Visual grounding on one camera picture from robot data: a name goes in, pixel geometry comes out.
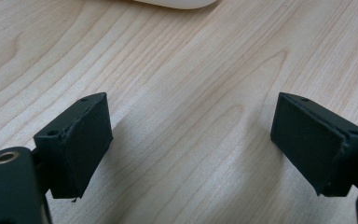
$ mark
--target wood grain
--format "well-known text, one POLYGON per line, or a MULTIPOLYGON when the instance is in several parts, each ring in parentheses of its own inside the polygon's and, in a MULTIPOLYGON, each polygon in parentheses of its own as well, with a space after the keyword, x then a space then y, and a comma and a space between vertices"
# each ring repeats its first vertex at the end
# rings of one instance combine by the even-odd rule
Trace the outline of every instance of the wood grain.
POLYGON ((355 223, 269 140, 280 91, 358 124, 358 1, 0 1, 0 149, 106 91, 115 142, 55 223, 355 223))

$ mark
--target screw hole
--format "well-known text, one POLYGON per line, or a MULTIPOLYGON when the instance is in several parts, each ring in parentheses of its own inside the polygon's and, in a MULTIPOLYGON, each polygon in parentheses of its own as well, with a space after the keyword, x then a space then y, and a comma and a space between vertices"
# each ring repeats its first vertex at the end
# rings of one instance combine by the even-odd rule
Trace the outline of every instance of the screw hole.
POLYGON ((0 164, 8 163, 10 161, 16 160, 19 157, 20 153, 17 151, 9 151, 0 154, 0 164))
POLYGON ((0 220, 0 224, 16 224, 13 220, 0 220))
POLYGON ((351 134, 354 134, 354 135, 358 135, 358 132, 355 131, 355 130, 350 130, 350 133, 351 133, 351 134))
POLYGON ((53 136, 53 135, 56 135, 57 133, 58 133, 58 131, 53 130, 53 131, 48 132, 48 136, 53 136))

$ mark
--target white object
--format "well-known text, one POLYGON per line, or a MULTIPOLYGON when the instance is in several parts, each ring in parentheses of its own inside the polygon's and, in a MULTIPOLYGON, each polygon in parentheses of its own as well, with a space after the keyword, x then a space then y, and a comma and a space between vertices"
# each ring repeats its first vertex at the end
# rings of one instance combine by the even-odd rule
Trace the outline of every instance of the white object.
POLYGON ((174 7, 180 9, 192 9, 198 7, 206 7, 216 0, 135 0, 148 4, 158 5, 162 7, 174 7))

